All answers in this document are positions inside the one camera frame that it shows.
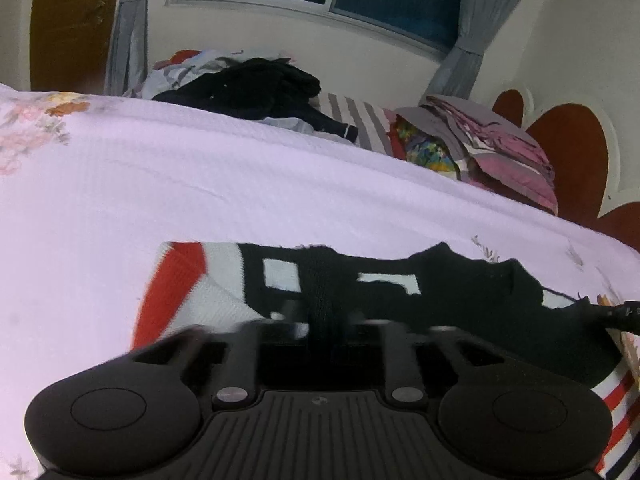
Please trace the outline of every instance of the circular pad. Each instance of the circular pad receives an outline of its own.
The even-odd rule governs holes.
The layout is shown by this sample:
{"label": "circular pad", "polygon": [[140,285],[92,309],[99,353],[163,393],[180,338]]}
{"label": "circular pad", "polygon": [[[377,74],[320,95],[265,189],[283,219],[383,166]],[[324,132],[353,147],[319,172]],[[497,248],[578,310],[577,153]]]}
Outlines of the circular pad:
{"label": "circular pad", "polygon": [[520,478],[569,476],[598,461],[612,423],[596,394],[560,377],[520,386],[516,376],[510,384],[496,376],[458,383],[440,403],[438,424],[460,454]]}
{"label": "circular pad", "polygon": [[74,420],[89,430],[120,430],[145,414],[146,402],[137,393],[122,388],[88,392],[71,406]]}
{"label": "circular pad", "polygon": [[199,425],[198,399],[178,374],[136,362],[98,366],[52,384],[24,417],[45,467],[87,477],[157,466],[185,449]]}
{"label": "circular pad", "polygon": [[536,390],[507,392],[494,400],[494,415],[512,430],[546,433],[566,420],[566,408],[553,395]]}

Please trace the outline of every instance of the metal screw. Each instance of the metal screw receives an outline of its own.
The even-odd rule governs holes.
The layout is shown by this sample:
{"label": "metal screw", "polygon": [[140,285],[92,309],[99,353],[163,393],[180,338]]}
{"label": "metal screw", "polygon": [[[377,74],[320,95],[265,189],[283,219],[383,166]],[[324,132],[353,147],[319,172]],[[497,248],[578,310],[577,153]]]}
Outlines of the metal screw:
{"label": "metal screw", "polygon": [[244,388],[238,388],[237,386],[228,386],[216,393],[216,397],[222,402],[240,402],[248,396],[249,394]]}
{"label": "metal screw", "polygon": [[417,402],[423,397],[422,392],[412,386],[396,388],[391,393],[391,396],[398,402]]}

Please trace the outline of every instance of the pink bedsheet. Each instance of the pink bedsheet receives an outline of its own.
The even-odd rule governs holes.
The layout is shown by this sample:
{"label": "pink bedsheet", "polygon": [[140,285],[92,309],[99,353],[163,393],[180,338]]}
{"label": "pink bedsheet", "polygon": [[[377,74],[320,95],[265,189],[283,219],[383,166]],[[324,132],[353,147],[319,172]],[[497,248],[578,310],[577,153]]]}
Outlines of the pink bedsheet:
{"label": "pink bedsheet", "polygon": [[0,88],[0,142],[0,479],[18,458],[36,474],[22,430],[31,398],[127,351],[166,240],[380,258],[446,241],[470,258],[517,258],[573,297],[640,300],[640,255],[620,242],[324,139],[158,102]]}

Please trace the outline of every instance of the wooden door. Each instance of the wooden door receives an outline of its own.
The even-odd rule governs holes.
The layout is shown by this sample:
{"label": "wooden door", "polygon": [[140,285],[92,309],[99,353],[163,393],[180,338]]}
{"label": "wooden door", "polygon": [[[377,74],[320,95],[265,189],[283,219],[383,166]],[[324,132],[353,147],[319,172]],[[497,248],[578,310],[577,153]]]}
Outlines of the wooden door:
{"label": "wooden door", "polygon": [[102,94],[116,0],[33,0],[31,89]]}

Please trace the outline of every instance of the window frame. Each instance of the window frame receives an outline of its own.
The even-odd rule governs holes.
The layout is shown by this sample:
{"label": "window frame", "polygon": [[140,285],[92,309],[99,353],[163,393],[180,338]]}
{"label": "window frame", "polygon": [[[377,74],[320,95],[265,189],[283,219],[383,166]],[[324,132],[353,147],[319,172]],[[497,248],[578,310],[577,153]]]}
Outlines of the window frame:
{"label": "window frame", "polygon": [[335,0],[325,0],[324,4],[303,0],[166,0],[168,6],[206,6],[236,10],[250,8],[250,10],[298,18],[303,15],[319,23],[338,25],[347,30],[356,29],[356,32],[408,48],[418,54],[428,54],[436,60],[443,60],[450,51],[450,48],[444,45],[425,40],[392,25],[348,11],[332,9],[334,3]]}

